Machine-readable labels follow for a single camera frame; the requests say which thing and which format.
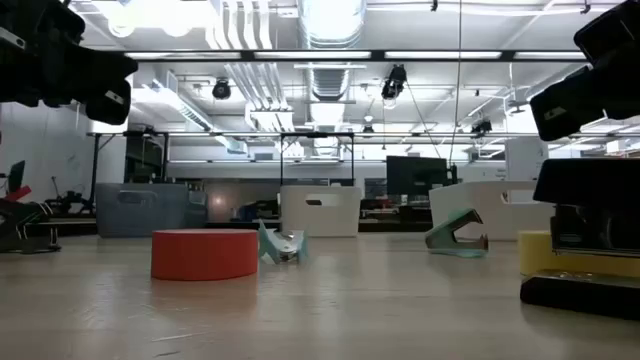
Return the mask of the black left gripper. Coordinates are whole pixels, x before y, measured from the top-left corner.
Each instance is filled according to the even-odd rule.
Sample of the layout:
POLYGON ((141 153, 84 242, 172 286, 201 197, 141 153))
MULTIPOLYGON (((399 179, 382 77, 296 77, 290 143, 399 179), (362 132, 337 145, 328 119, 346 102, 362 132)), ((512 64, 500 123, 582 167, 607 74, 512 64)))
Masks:
POLYGON ((131 106, 131 85, 124 79, 138 70, 138 63, 121 52, 84 47, 67 51, 84 31, 84 21, 67 1, 1 0, 1 101, 28 107, 70 102, 71 97, 57 89, 65 56, 71 87, 100 89, 86 99, 87 117, 123 125, 131 106))

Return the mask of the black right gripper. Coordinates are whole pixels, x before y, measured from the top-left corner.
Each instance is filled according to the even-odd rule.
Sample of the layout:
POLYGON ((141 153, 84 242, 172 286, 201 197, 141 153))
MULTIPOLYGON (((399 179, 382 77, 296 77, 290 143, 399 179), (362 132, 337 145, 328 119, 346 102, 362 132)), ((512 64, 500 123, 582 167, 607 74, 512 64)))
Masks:
MULTIPOLYGON (((639 1, 626 0, 587 23, 574 43, 591 63, 601 66, 602 103, 609 119, 639 115, 639 1)), ((580 131, 604 116, 594 99, 593 75, 582 67, 530 100, 538 135, 554 141, 580 131)))

